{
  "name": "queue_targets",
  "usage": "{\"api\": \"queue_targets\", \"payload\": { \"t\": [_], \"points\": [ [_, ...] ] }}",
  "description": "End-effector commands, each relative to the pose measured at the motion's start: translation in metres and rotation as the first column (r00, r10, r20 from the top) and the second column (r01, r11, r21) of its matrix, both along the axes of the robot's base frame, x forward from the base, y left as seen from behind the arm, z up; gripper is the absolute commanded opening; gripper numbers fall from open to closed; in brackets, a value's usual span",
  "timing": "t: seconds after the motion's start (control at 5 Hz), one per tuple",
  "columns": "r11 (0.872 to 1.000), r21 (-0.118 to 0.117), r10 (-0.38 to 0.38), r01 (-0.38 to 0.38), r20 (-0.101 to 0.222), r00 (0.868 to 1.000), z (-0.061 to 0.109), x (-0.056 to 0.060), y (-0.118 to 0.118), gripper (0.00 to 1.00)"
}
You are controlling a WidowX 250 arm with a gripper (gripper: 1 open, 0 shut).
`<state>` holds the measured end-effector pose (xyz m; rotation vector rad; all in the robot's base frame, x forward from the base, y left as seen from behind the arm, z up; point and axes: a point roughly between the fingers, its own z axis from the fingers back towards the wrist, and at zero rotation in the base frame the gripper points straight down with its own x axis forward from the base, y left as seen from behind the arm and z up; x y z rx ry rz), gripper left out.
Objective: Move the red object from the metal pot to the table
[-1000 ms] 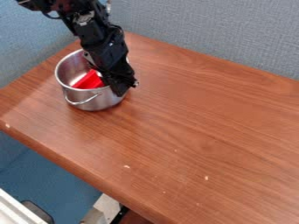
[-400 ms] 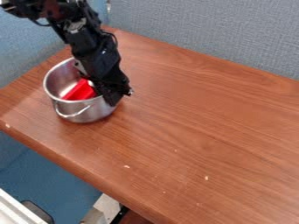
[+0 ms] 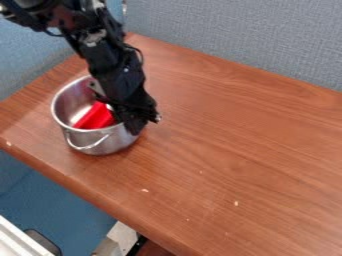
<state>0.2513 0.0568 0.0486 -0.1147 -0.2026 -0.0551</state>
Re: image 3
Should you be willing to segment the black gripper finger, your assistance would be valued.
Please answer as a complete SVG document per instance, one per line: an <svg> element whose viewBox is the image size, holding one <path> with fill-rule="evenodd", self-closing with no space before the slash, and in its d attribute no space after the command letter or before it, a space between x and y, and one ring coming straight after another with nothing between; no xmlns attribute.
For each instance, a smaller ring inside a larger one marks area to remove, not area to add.
<svg viewBox="0 0 342 256"><path fill-rule="evenodd" d="M119 105L116 107L116 118L123 123L132 135L139 135L148 122L158 123L161 114L154 105L132 107Z"/></svg>

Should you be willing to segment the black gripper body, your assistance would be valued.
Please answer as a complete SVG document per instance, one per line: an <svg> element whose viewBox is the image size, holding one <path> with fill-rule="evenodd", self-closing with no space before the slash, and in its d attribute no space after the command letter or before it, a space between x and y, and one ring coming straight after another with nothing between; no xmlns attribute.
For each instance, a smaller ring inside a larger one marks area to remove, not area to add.
<svg viewBox="0 0 342 256"><path fill-rule="evenodd" d="M114 109L154 110L157 102L144 89L142 51L130 44L91 43L84 45L84 57L99 82L99 99Z"/></svg>

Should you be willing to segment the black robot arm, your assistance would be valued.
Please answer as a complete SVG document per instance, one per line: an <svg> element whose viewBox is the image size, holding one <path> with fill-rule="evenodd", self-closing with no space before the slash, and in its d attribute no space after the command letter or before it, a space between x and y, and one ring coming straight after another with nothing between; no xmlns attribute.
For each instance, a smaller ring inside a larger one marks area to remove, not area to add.
<svg viewBox="0 0 342 256"><path fill-rule="evenodd" d="M56 35L88 64L95 99L110 105L131 134L161 120L144 88L143 53L126 43L123 25L106 0L0 0L0 15L36 32L59 30Z"/></svg>

